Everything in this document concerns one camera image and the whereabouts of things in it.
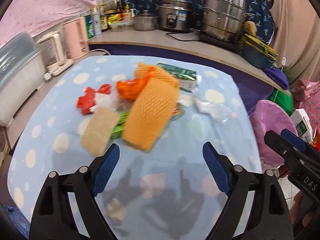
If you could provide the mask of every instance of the beige curtain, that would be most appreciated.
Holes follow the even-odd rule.
[[[276,25],[271,42],[279,54],[276,65],[286,58],[284,72],[292,85],[298,79],[320,79],[320,19],[308,0],[274,0],[270,10]]]

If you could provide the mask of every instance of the white bottle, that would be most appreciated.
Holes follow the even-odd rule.
[[[97,7],[94,7],[91,13],[94,35],[99,35],[101,31],[100,13]]]

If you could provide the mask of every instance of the purple fabric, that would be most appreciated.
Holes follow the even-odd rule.
[[[224,73],[232,76],[234,82],[238,86],[239,95],[244,103],[248,115],[254,112],[255,106],[259,100],[267,99],[273,92],[272,86],[268,85],[258,78],[255,78],[249,74],[246,74],[240,70],[229,67],[222,63],[187,53],[168,49],[123,44],[91,44],[90,49],[106,49],[111,53],[111,55],[138,55],[171,58],[184,62],[201,64],[221,70]]]
[[[266,75],[276,82],[282,89],[289,88],[287,76],[279,68],[265,68],[263,71]]]
[[[264,135],[270,130],[280,134],[283,129],[288,129],[297,135],[290,117],[276,103],[260,100],[255,112],[250,116],[250,121],[257,139],[262,171],[281,166],[284,163],[283,158],[264,143]]]

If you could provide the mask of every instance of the human hand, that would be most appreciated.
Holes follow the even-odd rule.
[[[290,209],[290,216],[291,216],[291,223],[294,224],[298,218],[298,214],[299,214],[299,209],[300,209],[300,205],[301,205],[301,201],[303,199],[303,192],[299,191],[297,195],[294,196],[293,200],[294,200],[294,205],[292,207],[292,209]],[[306,227],[310,221],[312,220],[312,218],[314,217],[314,213],[310,212],[309,214],[306,214],[305,217],[302,220],[302,224],[304,227]]]

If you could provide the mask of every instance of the blue and white sticker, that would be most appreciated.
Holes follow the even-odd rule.
[[[179,11],[178,21],[180,21],[180,22],[185,22],[185,21],[186,21],[186,18],[187,18],[187,12],[185,12],[185,11]]]

